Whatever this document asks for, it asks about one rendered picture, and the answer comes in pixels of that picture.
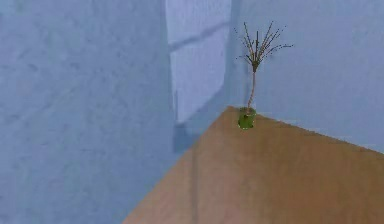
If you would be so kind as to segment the bare house plant green pot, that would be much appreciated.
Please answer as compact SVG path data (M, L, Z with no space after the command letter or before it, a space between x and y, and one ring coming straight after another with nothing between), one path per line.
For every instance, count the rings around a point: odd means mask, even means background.
M277 28L273 30L274 22L271 21L268 29L263 35L256 31L256 37L252 38L247 23L243 23L245 34L240 38L245 48L245 53L240 55L250 66L251 75L251 92L247 99L246 105L239 108L238 127L242 130L249 130L254 127L254 121L257 115L256 109L252 106L255 99L256 91L256 75L262 62L269 56L273 55L281 49L292 48L293 44L277 44L273 42L277 40L283 33L283 29Z

